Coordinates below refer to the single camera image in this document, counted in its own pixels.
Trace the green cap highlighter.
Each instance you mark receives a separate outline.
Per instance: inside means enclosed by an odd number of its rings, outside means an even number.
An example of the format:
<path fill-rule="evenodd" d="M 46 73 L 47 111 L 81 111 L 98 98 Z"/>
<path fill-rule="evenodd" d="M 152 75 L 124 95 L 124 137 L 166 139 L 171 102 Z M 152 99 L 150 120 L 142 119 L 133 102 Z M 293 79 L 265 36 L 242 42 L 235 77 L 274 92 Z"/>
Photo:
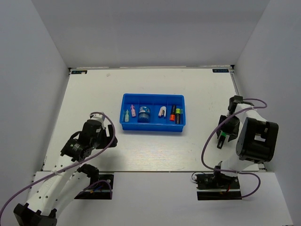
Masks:
<path fill-rule="evenodd" d="M 227 135 L 224 132 L 221 132 L 219 135 L 218 143 L 217 143 L 217 148 L 222 149 L 223 144 L 226 140 Z"/>

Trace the green correction tape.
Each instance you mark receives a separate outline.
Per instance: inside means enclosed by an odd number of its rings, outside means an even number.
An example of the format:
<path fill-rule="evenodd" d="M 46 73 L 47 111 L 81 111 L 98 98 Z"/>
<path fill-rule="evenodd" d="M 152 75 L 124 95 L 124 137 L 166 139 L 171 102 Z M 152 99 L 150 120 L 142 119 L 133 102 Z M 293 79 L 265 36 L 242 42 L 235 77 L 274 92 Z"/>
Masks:
<path fill-rule="evenodd" d="M 124 114 L 124 122 L 129 122 L 130 116 L 129 116 L 129 111 L 126 110 Z"/>

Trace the pink correction tape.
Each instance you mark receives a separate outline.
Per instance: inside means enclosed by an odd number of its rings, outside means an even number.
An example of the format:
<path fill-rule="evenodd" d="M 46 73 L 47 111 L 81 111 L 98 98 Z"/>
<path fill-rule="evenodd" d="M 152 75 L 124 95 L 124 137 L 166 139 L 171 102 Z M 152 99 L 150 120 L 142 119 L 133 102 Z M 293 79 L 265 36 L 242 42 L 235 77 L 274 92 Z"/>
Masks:
<path fill-rule="evenodd" d="M 133 118 L 136 117 L 135 106 L 134 106 L 134 105 L 131 105 L 130 109 L 131 109 L 131 116 L 132 116 Z"/>

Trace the yellow cap highlighter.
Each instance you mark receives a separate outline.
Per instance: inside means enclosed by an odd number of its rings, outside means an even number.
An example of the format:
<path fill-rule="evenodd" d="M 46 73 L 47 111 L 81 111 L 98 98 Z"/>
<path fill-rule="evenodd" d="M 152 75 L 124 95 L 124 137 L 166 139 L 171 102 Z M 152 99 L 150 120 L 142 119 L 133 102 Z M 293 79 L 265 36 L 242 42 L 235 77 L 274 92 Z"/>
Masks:
<path fill-rule="evenodd" d="M 182 114 L 181 109 L 176 108 L 176 111 L 175 111 L 175 123 L 176 124 L 181 124 L 181 114 Z"/>

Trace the orange cap highlighter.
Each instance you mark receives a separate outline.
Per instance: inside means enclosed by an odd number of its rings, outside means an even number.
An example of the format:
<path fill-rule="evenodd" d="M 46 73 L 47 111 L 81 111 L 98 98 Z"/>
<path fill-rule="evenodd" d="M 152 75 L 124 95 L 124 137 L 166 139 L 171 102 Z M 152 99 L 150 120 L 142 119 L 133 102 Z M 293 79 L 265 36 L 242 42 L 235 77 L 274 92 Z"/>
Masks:
<path fill-rule="evenodd" d="M 175 121 L 175 114 L 176 114 L 176 105 L 172 105 L 171 112 L 170 112 L 170 121 Z"/>

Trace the pink white stapler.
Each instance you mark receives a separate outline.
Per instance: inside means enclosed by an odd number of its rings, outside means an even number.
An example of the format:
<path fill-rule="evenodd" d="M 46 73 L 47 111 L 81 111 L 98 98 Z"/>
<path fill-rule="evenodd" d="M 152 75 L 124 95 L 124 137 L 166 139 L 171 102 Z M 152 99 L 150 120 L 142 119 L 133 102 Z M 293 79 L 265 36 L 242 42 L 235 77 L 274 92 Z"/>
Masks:
<path fill-rule="evenodd" d="M 161 106 L 159 113 L 158 113 L 159 118 L 166 118 L 166 106 Z"/>

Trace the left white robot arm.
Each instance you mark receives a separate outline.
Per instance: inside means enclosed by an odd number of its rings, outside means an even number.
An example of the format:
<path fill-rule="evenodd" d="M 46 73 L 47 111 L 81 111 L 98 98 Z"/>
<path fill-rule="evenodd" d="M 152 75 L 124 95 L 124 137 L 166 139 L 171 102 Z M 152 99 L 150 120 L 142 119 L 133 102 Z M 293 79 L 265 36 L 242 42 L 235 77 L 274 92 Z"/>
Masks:
<path fill-rule="evenodd" d="M 51 174 L 42 179 L 39 189 L 25 204 L 14 208 L 21 226 L 55 226 L 62 210 L 86 187 L 94 188 L 105 180 L 99 178 L 99 169 L 88 164 L 95 158 L 94 150 L 102 153 L 116 147 L 117 138 L 112 123 L 105 126 L 107 116 L 94 112 L 63 146 Z"/>

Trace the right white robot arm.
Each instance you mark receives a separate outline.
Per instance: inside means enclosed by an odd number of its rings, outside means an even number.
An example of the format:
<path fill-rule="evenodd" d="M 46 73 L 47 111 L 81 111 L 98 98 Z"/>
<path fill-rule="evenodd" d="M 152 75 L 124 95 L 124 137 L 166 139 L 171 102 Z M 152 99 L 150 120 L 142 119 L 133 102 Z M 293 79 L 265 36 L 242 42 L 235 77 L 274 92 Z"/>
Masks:
<path fill-rule="evenodd" d="M 235 153 L 214 168 L 212 176 L 216 187 L 225 187 L 247 167 L 269 162 L 274 156 L 279 126 L 261 117 L 255 106 L 242 96 L 229 99 L 228 114 L 221 115 L 216 131 L 221 149 L 225 140 L 237 140 Z"/>

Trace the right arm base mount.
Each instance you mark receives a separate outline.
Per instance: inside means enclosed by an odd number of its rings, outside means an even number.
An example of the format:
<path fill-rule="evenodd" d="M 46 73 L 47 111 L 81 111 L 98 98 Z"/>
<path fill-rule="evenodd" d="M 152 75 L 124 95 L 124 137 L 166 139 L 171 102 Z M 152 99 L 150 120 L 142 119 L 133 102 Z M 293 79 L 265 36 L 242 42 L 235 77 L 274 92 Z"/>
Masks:
<path fill-rule="evenodd" d="M 191 179 L 197 185 L 198 201 L 242 200 L 238 177 L 228 177 L 220 172 L 194 172 Z"/>

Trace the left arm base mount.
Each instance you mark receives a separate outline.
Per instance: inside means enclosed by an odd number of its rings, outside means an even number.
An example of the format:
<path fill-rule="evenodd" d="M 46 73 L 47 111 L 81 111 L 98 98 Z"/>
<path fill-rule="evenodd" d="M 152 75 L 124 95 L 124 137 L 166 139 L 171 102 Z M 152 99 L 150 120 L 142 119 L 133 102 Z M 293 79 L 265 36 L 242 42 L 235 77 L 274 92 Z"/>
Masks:
<path fill-rule="evenodd" d="M 76 200 L 111 200 L 113 195 L 114 174 L 99 174 L 98 181 L 90 182 L 90 186 L 80 192 Z"/>

